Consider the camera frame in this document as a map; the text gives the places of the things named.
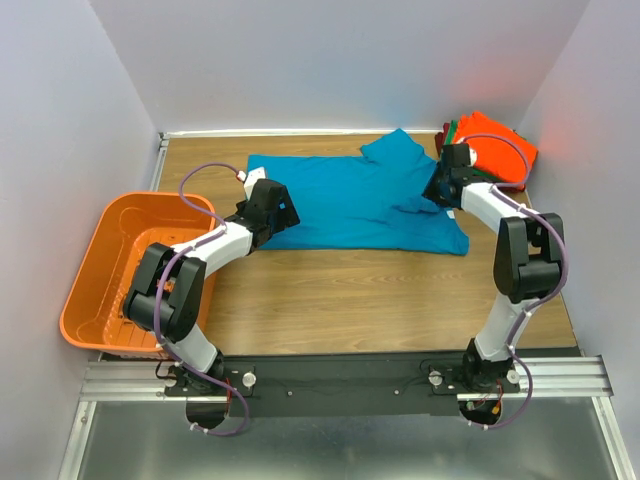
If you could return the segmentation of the blue t shirt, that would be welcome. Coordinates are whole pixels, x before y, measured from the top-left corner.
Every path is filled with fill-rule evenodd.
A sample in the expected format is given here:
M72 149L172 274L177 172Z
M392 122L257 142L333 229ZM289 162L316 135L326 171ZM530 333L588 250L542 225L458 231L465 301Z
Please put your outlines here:
M252 154L285 185L298 225L276 234L268 250L391 249L465 256L470 240L453 212L423 197L437 163L397 129L357 156Z

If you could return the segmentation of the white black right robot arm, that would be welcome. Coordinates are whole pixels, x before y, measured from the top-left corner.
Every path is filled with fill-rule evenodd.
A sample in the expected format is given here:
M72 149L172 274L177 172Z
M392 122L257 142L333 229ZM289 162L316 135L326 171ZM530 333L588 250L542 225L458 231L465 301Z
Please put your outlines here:
M498 294L459 370L462 384L480 392L507 377L530 318L563 288L567 253L559 215L541 214L516 202L478 175L471 160L469 145L443 146L423 196L473 215L497 235L493 280Z

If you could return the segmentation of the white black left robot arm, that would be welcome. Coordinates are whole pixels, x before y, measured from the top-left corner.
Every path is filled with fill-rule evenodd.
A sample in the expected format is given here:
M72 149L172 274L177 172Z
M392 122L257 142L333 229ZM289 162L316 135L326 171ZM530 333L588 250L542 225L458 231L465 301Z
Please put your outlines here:
M147 247L135 270L122 312L188 371L201 395L224 388L224 360L197 325L204 283L227 264L246 257L272 237L300 223L285 185L264 177L244 181L246 199L236 212L194 240Z

